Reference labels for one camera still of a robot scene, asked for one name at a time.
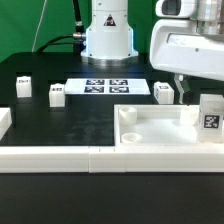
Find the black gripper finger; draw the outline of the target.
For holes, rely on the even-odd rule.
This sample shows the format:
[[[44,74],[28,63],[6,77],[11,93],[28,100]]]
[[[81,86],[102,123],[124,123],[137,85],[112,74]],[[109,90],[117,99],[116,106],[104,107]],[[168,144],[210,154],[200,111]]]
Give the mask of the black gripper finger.
[[[190,105],[193,101],[193,92],[189,87],[188,79],[183,74],[175,74],[174,81],[179,92],[179,103]]]

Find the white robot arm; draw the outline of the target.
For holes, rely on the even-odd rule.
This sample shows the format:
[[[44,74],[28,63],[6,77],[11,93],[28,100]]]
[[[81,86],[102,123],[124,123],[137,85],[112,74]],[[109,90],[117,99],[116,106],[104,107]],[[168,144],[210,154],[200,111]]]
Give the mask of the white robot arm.
[[[84,62],[119,66],[138,57],[128,23],[128,0],[92,0]],[[175,74],[224,81],[224,0],[158,0],[149,61]]]

